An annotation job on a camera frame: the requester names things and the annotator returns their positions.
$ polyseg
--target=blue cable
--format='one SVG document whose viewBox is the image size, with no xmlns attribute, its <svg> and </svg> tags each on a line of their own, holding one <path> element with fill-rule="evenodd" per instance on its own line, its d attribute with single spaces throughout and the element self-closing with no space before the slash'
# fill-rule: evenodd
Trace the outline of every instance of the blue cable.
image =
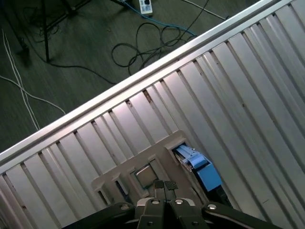
<svg viewBox="0 0 305 229">
<path fill-rule="evenodd" d="M 191 32 L 191 31 L 189 31 L 189 30 L 187 30 L 187 29 L 185 29 L 185 28 L 183 28 L 183 27 L 181 27 L 181 26 L 179 26 L 179 25 L 166 24 L 166 23 L 159 22 L 159 21 L 157 21 L 157 20 L 155 20 L 155 19 L 149 18 L 149 17 L 147 17 L 147 16 L 141 14 L 140 12 L 138 12 L 135 8 L 133 8 L 131 5 L 129 5 L 129 4 L 126 3 L 125 1 L 122 0 L 122 2 L 123 2 L 124 4 L 126 4 L 130 9 L 132 9 L 134 12 L 140 14 L 142 17 L 144 17 L 144 18 L 146 18 L 146 19 L 148 19 L 148 20 L 150 20 L 150 21 L 153 21 L 153 22 L 155 22 L 155 23 L 157 23 L 157 24 L 160 24 L 160 25 L 163 25 L 163 26 L 175 27 L 175 28 L 181 29 L 181 30 L 183 30 L 183 31 L 185 31 L 185 32 L 187 32 L 187 33 L 193 35 L 193 36 L 196 36 L 195 33 Z"/>
</svg>

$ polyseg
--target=gray floor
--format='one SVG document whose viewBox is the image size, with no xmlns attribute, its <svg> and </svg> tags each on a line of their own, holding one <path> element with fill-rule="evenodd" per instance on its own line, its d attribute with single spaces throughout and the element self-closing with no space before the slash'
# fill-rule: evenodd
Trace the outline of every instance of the gray floor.
<svg viewBox="0 0 305 229">
<path fill-rule="evenodd" d="M 39 6 L 40 2 L 39 0 L 15 1 L 20 17 L 23 17 L 23 7 Z M 192 1 L 199 5 L 203 5 L 205 2 Z M 48 10 L 55 6 L 58 7 L 59 4 L 59 2 L 51 0 L 46 0 L 46 2 Z M 184 27 L 188 27 L 200 12 L 200 9 L 181 0 L 152 0 L 152 2 L 154 19 Z M 226 17 L 235 15 L 254 2 L 256 0 L 210 0 L 206 8 Z M 17 31 L 22 34 L 19 31 L 19 24 L 13 17 L 12 21 Z M 110 0 L 92 0 L 79 10 L 77 16 L 64 20 L 60 24 L 59 32 L 51 36 L 52 63 L 86 66 L 118 83 L 126 79 L 129 74 L 126 68 L 120 68 L 113 63 L 111 50 L 120 42 L 134 44 L 137 28 L 146 21 L 131 10 L 124 10 Z M 191 30 L 196 34 L 201 34 L 221 22 L 221 19 L 204 12 Z M 169 39 L 174 36 L 176 36 L 176 31 L 169 31 L 166 34 Z M 159 45 L 159 36 L 155 30 L 146 27 L 140 32 L 139 41 L 140 49 L 145 51 Z M 33 43 L 33 45 L 38 53 L 44 56 L 43 43 Z M 134 51 L 122 48 L 115 53 L 115 56 L 122 63 L 127 63 L 133 54 Z M 55 103 L 66 112 L 72 111 L 112 86 L 86 70 L 63 69 L 47 65 L 35 55 L 31 47 L 28 56 L 21 58 L 15 55 L 14 58 L 26 90 L 35 96 Z M 137 68 L 139 68 L 139 63 L 132 68 L 132 71 L 137 71 Z M 16 80 L 4 50 L 2 36 L 0 38 L 0 75 Z M 44 127 L 62 116 L 59 110 L 48 104 L 33 99 L 30 99 L 30 104 L 40 127 Z M 0 108 L 1 152 L 33 134 L 35 128 L 23 103 L 20 90 L 1 79 Z"/>
</svg>

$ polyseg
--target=power strip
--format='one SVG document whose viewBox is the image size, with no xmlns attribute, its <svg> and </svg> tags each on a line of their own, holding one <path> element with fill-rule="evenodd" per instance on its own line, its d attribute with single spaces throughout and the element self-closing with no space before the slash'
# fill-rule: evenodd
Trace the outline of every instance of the power strip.
<svg viewBox="0 0 305 229">
<path fill-rule="evenodd" d="M 139 0 L 140 12 L 145 16 L 153 14 L 152 0 Z"/>
</svg>

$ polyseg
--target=corrugated metal panel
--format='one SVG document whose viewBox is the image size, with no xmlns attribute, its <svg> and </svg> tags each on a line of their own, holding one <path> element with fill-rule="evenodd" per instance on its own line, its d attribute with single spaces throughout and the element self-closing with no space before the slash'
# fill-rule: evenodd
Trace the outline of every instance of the corrugated metal panel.
<svg viewBox="0 0 305 229">
<path fill-rule="evenodd" d="M 61 228 L 104 208 L 91 182 L 182 130 L 212 159 L 237 208 L 303 229 L 305 4 L 289 2 L 257 12 L 22 154 L 4 152 L 0 200 L 14 228 Z"/>
</svg>

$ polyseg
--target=metal bolt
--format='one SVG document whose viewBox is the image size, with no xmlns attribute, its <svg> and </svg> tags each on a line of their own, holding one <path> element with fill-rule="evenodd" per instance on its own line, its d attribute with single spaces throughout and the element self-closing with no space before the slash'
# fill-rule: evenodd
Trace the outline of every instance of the metal bolt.
<svg viewBox="0 0 305 229">
<path fill-rule="evenodd" d="M 215 210 L 216 208 L 217 208 L 217 206 L 215 204 L 208 205 L 208 209 L 210 209 L 210 210 Z"/>
<path fill-rule="evenodd" d="M 183 200 L 177 199 L 177 200 L 175 200 L 175 203 L 176 203 L 176 204 L 182 204 L 182 203 L 183 203 Z"/>
<path fill-rule="evenodd" d="M 129 206 L 128 206 L 127 204 L 123 204 L 123 205 L 121 206 L 121 209 L 122 209 L 122 210 L 127 210 L 127 209 L 129 209 Z"/>
</svg>

